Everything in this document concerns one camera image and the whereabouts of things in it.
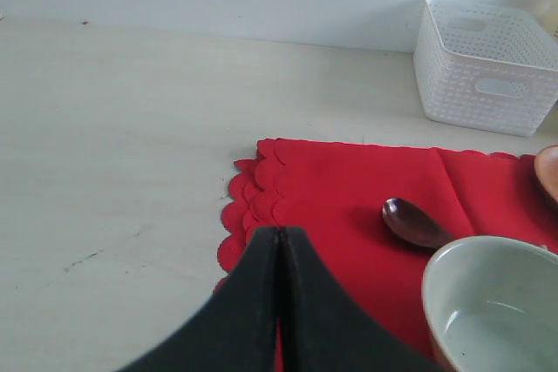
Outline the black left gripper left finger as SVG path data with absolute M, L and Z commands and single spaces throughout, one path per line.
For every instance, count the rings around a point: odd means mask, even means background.
M 256 230 L 207 303 L 124 371 L 272 371 L 279 230 Z

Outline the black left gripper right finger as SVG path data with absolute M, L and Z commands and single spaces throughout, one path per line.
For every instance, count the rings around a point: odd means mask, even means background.
M 280 338 L 285 371 L 439 371 L 344 291 L 300 227 L 279 230 Z

